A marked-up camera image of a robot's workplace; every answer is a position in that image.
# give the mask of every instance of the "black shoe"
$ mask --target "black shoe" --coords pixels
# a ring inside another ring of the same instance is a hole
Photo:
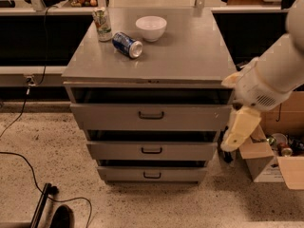
[[[66,205],[61,205],[55,212],[49,228],[72,228],[73,213]]]

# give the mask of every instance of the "countertop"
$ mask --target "countertop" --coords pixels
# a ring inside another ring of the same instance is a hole
[[[142,55],[130,59],[111,41],[99,42],[92,24],[63,73],[66,80],[219,83],[236,70],[208,8],[110,8],[109,13],[113,34],[121,31],[142,41]],[[167,20],[167,29],[157,42],[145,42],[136,29],[136,20],[146,15]]]

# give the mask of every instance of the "can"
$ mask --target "can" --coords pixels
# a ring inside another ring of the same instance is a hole
[[[279,143],[277,146],[277,152],[280,156],[292,156],[293,149],[285,142]]]
[[[92,12],[92,15],[98,33],[98,39],[102,42],[112,39],[112,28],[107,8],[97,8]]]
[[[142,42],[134,40],[122,32],[117,32],[113,36],[112,44],[114,48],[130,58],[137,58],[143,52]]]

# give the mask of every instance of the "blue can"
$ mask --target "blue can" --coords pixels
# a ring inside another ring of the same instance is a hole
[[[130,58],[137,58],[143,52],[143,44],[140,41],[134,40],[122,32],[113,36],[112,44],[119,52]]]

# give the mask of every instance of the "box flap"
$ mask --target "box flap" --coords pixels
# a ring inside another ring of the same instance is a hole
[[[251,136],[255,140],[266,139],[260,126],[256,128]],[[274,156],[274,151],[267,142],[253,142],[251,138],[248,138],[245,143],[239,147],[239,152],[243,159],[257,159]]]
[[[304,189],[304,158],[277,157],[282,176],[289,189]]]

